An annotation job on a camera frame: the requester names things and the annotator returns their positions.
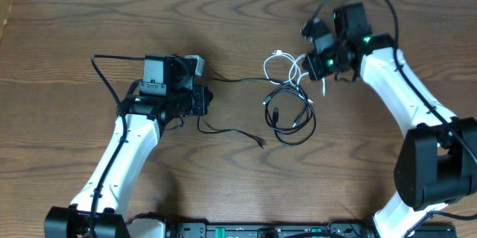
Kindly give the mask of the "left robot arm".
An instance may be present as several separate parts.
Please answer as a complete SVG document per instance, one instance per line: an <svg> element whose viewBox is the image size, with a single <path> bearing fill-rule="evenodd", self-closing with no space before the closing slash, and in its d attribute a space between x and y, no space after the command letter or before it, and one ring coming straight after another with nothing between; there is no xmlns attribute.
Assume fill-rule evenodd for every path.
<svg viewBox="0 0 477 238"><path fill-rule="evenodd" d="M117 98L117 119L110 142L83 189L68 207L52 207L44 221L46 237L171 237L161 219L140 216L126 222L127 206L148 155L167 124L203 116L213 94L195 83L203 74L198 55L142 57L142 78Z"/></svg>

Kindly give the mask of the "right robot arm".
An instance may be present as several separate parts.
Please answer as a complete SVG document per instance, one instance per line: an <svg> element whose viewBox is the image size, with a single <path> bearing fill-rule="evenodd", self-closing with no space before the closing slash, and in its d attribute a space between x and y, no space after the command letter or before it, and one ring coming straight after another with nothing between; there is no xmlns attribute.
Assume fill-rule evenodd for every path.
<svg viewBox="0 0 477 238"><path fill-rule="evenodd" d="M364 6L333 11L335 31L316 16L301 34L314 49L303 68L313 80L353 71L396 120L404 141L394 167L397 191L362 237L430 237L422 224L476 193L476 119L458 118L423 85L405 61L397 38L373 34Z"/></svg>

